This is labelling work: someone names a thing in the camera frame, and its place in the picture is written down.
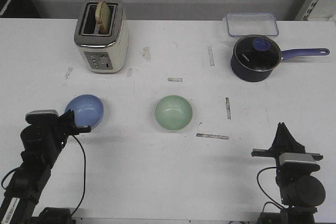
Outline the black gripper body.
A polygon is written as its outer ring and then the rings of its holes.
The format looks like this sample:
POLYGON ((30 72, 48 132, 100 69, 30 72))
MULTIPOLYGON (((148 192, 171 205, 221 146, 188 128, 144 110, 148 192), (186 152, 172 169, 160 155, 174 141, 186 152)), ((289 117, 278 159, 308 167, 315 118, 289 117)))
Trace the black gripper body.
POLYGON ((279 169, 301 174, 311 174, 312 172, 319 171, 320 165, 317 162, 323 159, 323 156, 317 153, 277 153, 271 150, 255 148, 252 150, 251 155, 252 157, 274 158, 279 169))
POLYGON ((49 122, 50 134, 47 137, 47 145, 66 145, 69 136, 91 132, 91 126, 76 126, 75 123, 49 122))

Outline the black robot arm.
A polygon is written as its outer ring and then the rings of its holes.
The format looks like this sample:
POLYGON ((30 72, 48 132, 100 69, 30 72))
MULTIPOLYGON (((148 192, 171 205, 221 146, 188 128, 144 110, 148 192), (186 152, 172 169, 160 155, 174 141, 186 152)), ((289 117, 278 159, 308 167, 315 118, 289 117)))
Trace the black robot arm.
POLYGON ((55 110, 31 111, 25 120, 29 125, 20 134, 22 164, 8 172, 1 223, 76 223, 68 208, 46 207, 37 217, 33 212, 68 137, 89 133, 91 127, 77 126, 73 110, 63 115, 55 110))
POLYGON ((261 211, 257 223, 315 223, 317 206, 326 198, 323 184, 311 175, 320 170, 318 161, 323 155, 307 153, 305 146, 298 143, 284 122, 278 123, 276 135, 267 150, 253 149, 252 156, 275 159, 276 184, 280 190, 281 203, 268 194, 269 201, 279 212, 261 211))

